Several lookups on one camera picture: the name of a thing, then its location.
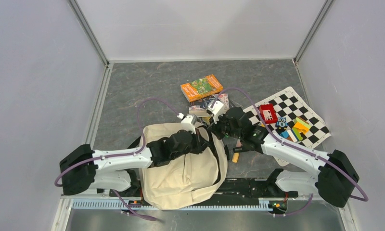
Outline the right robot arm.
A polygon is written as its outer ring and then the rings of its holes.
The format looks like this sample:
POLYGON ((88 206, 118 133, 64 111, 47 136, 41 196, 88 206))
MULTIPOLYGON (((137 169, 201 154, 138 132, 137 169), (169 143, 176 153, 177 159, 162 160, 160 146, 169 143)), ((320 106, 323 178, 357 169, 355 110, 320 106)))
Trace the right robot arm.
POLYGON ((225 136, 240 140, 236 152, 254 151, 273 156, 302 169, 290 172, 277 169, 266 184, 267 192, 279 196, 283 192, 317 193, 323 200, 336 207, 344 207, 352 198, 359 175, 345 153, 332 153, 307 148, 269 132, 266 127, 253 125, 240 107, 224 111, 216 102, 209 106, 212 114, 210 131, 218 139, 225 136))

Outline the beige canvas backpack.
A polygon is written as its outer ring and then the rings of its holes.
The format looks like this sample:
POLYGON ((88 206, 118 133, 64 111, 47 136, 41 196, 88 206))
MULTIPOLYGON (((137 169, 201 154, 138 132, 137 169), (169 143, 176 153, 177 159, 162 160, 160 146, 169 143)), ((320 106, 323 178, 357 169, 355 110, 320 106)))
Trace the beige canvas backpack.
POLYGON ((224 182, 228 160, 224 143, 197 122, 203 138, 213 139, 214 149, 186 154, 161 167, 139 170, 144 200, 161 210, 179 209, 210 199, 224 182))

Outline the orange green book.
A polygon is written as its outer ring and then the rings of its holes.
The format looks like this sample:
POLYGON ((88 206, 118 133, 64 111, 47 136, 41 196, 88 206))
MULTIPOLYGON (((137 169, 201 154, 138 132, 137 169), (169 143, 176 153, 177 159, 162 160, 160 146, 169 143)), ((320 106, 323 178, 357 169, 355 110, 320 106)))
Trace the orange green book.
POLYGON ((181 84, 180 89, 187 101, 191 103, 220 93, 224 88, 214 75, 208 75, 204 78, 181 84))

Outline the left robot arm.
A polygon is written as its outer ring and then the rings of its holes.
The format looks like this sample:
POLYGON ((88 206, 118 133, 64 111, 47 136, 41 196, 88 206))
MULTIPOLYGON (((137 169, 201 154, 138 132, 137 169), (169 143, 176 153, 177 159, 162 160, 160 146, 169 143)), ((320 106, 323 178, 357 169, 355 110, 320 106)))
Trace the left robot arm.
POLYGON ((212 137, 203 137, 199 130, 183 129, 130 149, 101 151, 82 144, 60 161, 61 173, 54 184, 63 189, 64 195, 110 189, 134 196, 140 184, 131 178, 129 169, 162 167, 187 154, 202 154, 211 146, 212 137))

